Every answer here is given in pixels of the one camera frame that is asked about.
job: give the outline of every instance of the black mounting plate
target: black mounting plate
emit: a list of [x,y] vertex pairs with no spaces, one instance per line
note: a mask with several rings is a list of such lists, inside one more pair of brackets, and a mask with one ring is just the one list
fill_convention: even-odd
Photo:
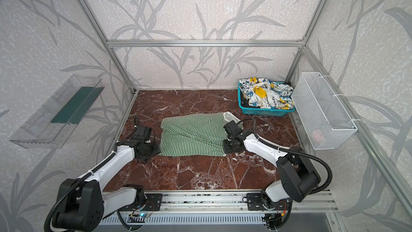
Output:
[[[263,206],[262,195],[260,193],[246,194],[246,198],[247,198],[249,211],[267,211],[267,209]],[[281,201],[277,202],[276,205],[279,207],[279,211],[280,210],[283,211],[285,209],[285,204],[282,203]]]
[[[160,205],[162,204],[162,194],[145,194],[145,195],[147,197],[146,199],[147,204],[140,211],[159,211]],[[138,209],[138,208],[139,206],[135,204],[130,204],[130,205],[121,207],[119,210],[120,211],[133,211],[133,209]]]

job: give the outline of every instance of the striped cloth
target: striped cloth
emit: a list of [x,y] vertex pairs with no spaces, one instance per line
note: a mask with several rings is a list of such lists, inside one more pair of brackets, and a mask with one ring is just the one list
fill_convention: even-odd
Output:
[[164,118],[161,124],[163,132],[159,146],[162,151],[160,155],[225,156],[223,140],[227,139],[227,134],[223,126],[227,123],[227,113],[198,113]]

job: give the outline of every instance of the teal laundry basket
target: teal laundry basket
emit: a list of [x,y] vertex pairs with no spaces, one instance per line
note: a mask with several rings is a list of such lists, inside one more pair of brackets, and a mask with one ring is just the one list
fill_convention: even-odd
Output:
[[239,102],[239,107],[242,109],[243,114],[260,115],[260,116],[284,116],[289,112],[295,111],[295,107],[293,107],[291,110],[259,109],[259,108],[253,108],[253,107],[243,107],[241,105],[240,94],[241,94],[241,91],[240,91],[240,83],[239,83],[239,86],[237,87],[237,100]]

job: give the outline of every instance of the transparent acrylic tray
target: transparent acrylic tray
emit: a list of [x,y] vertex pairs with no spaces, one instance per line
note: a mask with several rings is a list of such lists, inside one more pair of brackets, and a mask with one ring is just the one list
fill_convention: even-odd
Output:
[[24,148],[60,149],[104,89],[100,81],[72,75],[10,141]]

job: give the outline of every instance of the white wire mesh basket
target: white wire mesh basket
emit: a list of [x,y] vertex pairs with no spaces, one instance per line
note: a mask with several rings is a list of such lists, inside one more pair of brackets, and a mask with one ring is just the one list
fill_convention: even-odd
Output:
[[335,149],[358,130],[319,72],[301,73],[291,97],[315,150]]

